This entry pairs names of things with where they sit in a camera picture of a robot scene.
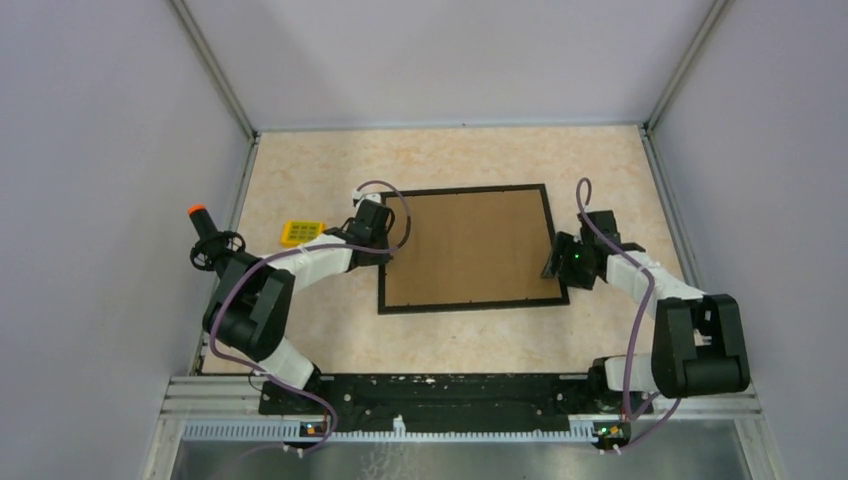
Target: yellow object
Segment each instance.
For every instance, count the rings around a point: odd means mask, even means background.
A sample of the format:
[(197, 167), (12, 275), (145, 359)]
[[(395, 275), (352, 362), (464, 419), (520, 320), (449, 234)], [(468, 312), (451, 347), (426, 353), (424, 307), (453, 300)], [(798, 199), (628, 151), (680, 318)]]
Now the yellow object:
[(289, 220), (283, 227), (283, 235), (280, 243), (286, 248), (292, 248), (314, 240), (321, 235), (327, 226), (321, 222), (307, 222), (302, 220)]

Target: brown board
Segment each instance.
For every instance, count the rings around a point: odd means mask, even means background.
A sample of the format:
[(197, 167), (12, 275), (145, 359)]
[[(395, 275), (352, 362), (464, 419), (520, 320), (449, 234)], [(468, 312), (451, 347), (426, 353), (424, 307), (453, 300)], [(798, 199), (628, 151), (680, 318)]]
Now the brown board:
[[(420, 313), (567, 305), (556, 279), (540, 277), (554, 228), (543, 184), (401, 192), (412, 213), (406, 245), (379, 271), (377, 311)], [(406, 229), (397, 195), (384, 193)]]

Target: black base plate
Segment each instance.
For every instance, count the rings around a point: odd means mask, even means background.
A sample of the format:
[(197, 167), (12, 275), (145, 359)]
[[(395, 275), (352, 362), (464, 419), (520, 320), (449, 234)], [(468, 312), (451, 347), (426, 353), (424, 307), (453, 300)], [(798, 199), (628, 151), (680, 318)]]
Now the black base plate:
[[(595, 393), (573, 374), (325, 375), (310, 391), (336, 409), (339, 432), (391, 431), (398, 415), (409, 432), (565, 431), (568, 415), (621, 411), (620, 393)], [(270, 382), (262, 393), (260, 415), (324, 414)]]

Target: tabletop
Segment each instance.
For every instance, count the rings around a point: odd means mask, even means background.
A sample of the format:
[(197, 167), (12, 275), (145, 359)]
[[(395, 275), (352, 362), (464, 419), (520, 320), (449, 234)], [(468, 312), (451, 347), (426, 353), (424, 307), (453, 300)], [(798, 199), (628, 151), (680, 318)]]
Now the tabletop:
[[(544, 183), (555, 228), (576, 232), (584, 176), (590, 210), (613, 209), (622, 241), (680, 276), (636, 126), (263, 133), (239, 232), (255, 255), (279, 251), (286, 221), (341, 225), (351, 190), (371, 179), (401, 190)], [(629, 295), (601, 280), (569, 295), (568, 306), (378, 315), (377, 269), (360, 268), (298, 293), (286, 336), (325, 373), (571, 373), (624, 354)], [(652, 335), (646, 318), (637, 351), (650, 351)], [(202, 367), (246, 370), (211, 355)]]

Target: gray wall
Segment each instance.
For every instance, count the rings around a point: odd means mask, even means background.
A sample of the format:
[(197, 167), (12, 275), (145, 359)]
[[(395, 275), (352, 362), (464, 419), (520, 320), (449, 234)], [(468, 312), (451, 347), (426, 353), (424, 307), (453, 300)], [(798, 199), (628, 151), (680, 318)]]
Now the gray wall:
[(848, 468), (848, 4), (738, 1), (658, 132), (793, 478)]
[(246, 141), (163, 1), (0, 13), (0, 477), (136, 478)]
[(189, 0), (260, 129), (635, 123), (712, 0)]

